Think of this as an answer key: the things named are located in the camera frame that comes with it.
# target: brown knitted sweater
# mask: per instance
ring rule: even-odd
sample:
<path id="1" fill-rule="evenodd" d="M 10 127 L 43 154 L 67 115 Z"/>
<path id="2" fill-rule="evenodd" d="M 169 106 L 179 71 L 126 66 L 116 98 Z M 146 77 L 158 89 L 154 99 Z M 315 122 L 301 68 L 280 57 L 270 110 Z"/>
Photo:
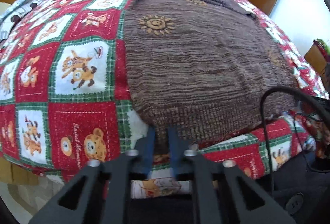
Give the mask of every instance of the brown knitted sweater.
<path id="1" fill-rule="evenodd" d="M 134 109 L 157 130 L 195 143 L 228 139 L 261 120 L 271 86 L 296 85 L 278 45 L 234 0 L 133 0 L 124 18 L 127 76 Z M 284 94 L 265 116 L 293 107 Z"/>

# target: tiled floor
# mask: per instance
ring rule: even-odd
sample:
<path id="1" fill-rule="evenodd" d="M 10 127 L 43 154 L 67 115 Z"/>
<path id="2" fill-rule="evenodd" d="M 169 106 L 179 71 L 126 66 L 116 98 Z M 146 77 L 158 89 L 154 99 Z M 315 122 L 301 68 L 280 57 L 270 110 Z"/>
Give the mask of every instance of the tiled floor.
<path id="1" fill-rule="evenodd" d="M 31 217 L 55 195 L 63 185 L 39 177 L 39 185 L 10 185 L 0 182 L 0 196 L 20 224 Z"/>

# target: bed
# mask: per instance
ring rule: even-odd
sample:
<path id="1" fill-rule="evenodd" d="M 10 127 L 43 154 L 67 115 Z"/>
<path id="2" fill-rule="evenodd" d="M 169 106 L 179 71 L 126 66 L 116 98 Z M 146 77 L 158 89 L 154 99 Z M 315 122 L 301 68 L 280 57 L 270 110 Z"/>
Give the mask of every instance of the bed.
<path id="1" fill-rule="evenodd" d="M 0 156 L 64 183 L 89 159 L 114 159 L 146 135 L 148 125 L 133 110 L 127 83 L 123 18 L 131 1 L 44 0 L 17 24 L 0 45 Z M 235 1 L 277 42 L 299 88 L 329 98 L 285 33 L 247 0 Z M 102 58 L 105 65 L 97 66 Z M 73 68 L 76 63 L 82 67 Z M 104 84 L 91 91 L 95 81 Z M 302 124 L 297 127 L 311 148 L 312 137 Z M 290 114 L 267 130 L 277 170 L 301 147 Z M 234 135 L 200 142 L 199 151 L 213 161 L 236 160 L 254 179 L 269 173 L 262 129 Z M 172 180 L 168 158 L 155 156 L 152 180 L 132 182 L 133 198 L 189 192 L 188 182 Z"/>

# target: triangular cutout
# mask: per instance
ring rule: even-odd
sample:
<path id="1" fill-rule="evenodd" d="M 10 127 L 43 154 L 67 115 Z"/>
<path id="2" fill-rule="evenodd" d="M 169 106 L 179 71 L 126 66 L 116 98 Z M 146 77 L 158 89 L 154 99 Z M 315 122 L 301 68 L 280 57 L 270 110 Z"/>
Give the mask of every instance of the triangular cutout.
<path id="1" fill-rule="evenodd" d="M 236 179 L 243 194 L 243 199 L 247 210 L 252 211 L 265 205 L 265 201 L 258 194 L 256 194 L 255 191 L 251 189 L 241 177 L 238 176 Z"/>
<path id="2" fill-rule="evenodd" d="M 76 210 L 78 202 L 84 189 L 84 185 L 87 177 L 83 176 L 75 185 L 71 187 L 58 201 L 60 206 L 63 206 L 70 210 Z"/>

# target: thin black wire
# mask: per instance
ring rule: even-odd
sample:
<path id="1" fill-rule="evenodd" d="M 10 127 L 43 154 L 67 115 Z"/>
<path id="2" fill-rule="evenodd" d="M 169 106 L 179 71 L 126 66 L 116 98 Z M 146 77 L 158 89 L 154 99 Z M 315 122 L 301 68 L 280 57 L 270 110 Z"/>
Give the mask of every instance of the thin black wire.
<path id="1" fill-rule="evenodd" d="M 311 170 L 311 171 L 313 171 L 313 172 L 317 172 L 317 173 L 329 173 L 330 170 L 318 170 L 318 169 L 315 169 L 315 168 L 311 167 L 310 164 L 308 163 L 307 158 L 306 158 L 306 154 L 304 153 L 303 145 L 302 145 L 302 143 L 301 143 L 301 140 L 300 140 L 300 138 L 299 138 L 299 135 L 298 135 L 298 132 L 297 132 L 297 128 L 296 128 L 296 117 L 297 117 L 298 115 L 305 116 L 305 117 L 307 117 L 307 118 L 309 118 L 309 119 L 312 119 L 312 120 L 314 120 L 314 121 L 316 121 L 316 122 L 323 122 L 323 120 L 315 119 L 315 118 L 313 118 L 313 117 L 311 117 L 311 116 L 309 116 L 309 115 L 307 115 L 307 114 L 305 114 L 305 113 L 296 113 L 296 114 L 294 115 L 294 117 L 293 117 L 293 126 L 294 126 L 294 132 L 295 132 L 296 137 L 297 137 L 297 139 L 298 139 L 298 142 L 299 142 L 299 144 L 300 144 L 300 147 L 301 147 L 301 150 L 302 150 L 302 153 L 303 153 L 303 157 L 304 157 L 304 159 L 305 159 L 305 161 L 306 161 L 306 164 L 307 164 L 308 169 Z"/>
<path id="2" fill-rule="evenodd" d="M 322 106 L 320 106 L 313 99 L 313 97 L 304 94 L 301 90 L 298 90 L 296 88 L 287 87 L 287 86 L 275 86 L 275 87 L 270 88 L 263 94 L 263 96 L 261 97 L 261 100 L 260 100 L 260 115 L 261 115 L 261 124 L 264 129 L 264 137 L 265 137 L 266 149 L 267 149 L 267 155 L 268 155 L 271 196 L 273 196 L 275 187 L 274 187 L 273 161 L 272 161 L 272 157 L 271 157 L 271 153 L 270 153 L 270 143 L 269 143 L 266 121 L 265 121 L 265 116 L 264 116 L 264 102 L 269 95 L 271 95 L 275 92 L 290 94 L 295 99 L 308 103 L 316 111 L 316 113 L 319 115 L 319 117 L 324 119 L 324 124 L 330 130 L 329 113 Z"/>

